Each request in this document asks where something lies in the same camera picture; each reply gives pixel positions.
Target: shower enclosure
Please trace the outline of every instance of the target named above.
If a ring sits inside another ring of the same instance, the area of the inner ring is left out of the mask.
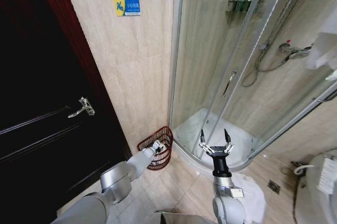
[[[170,127],[205,165],[211,146],[235,147],[242,169],[336,91],[329,65],[308,67],[311,46],[337,0],[174,0]]]

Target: blue and yellow sign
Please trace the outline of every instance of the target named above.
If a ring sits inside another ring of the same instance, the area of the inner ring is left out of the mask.
[[[141,15],[139,0],[114,0],[117,16]]]

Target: tiled floor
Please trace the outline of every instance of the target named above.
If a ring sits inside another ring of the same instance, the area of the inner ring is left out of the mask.
[[[294,224],[292,194],[295,180],[290,169],[277,160],[260,155],[243,173],[252,177],[265,193],[267,212],[264,224]],[[279,195],[266,186],[269,179],[281,186]],[[100,184],[97,182],[58,213],[64,212],[89,192],[99,190]],[[159,171],[146,170],[139,179],[132,182],[131,193],[122,202],[110,207],[108,224],[138,223],[155,211],[201,215],[216,222],[212,208],[213,197],[212,181],[192,169],[173,151],[167,167]]]

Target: robotic arm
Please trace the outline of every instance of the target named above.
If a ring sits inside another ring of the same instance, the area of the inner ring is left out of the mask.
[[[122,201],[131,191],[131,182],[139,178],[156,154],[159,141],[105,171],[101,175],[102,193],[94,192],[80,199],[54,224],[105,224],[110,206]]]
[[[225,129],[225,146],[208,146],[205,143],[204,131],[201,130],[199,146],[213,158],[214,182],[213,211],[219,224],[243,224],[245,210],[238,198],[243,198],[243,191],[232,181],[232,174],[226,163],[226,157],[234,147],[231,137]]]
[[[208,146],[201,131],[199,146],[213,158],[214,182],[213,210],[219,224],[243,224],[245,210],[238,198],[243,191],[234,185],[232,174],[226,164],[226,157],[234,147],[225,130],[225,146]],[[53,224],[105,224],[110,206],[122,201],[131,191],[131,182],[139,178],[149,166],[161,143],[156,141],[151,148],[143,149],[105,171],[101,175],[102,192],[89,194],[54,220]]]

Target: red basket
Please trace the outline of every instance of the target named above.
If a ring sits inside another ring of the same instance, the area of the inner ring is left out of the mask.
[[[137,149],[141,151],[144,148],[152,147],[154,141],[159,140],[162,144],[167,146],[167,149],[159,154],[156,154],[152,163],[147,167],[149,170],[163,169],[169,162],[172,152],[173,134],[169,127],[162,127],[145,140],[137,145]]]

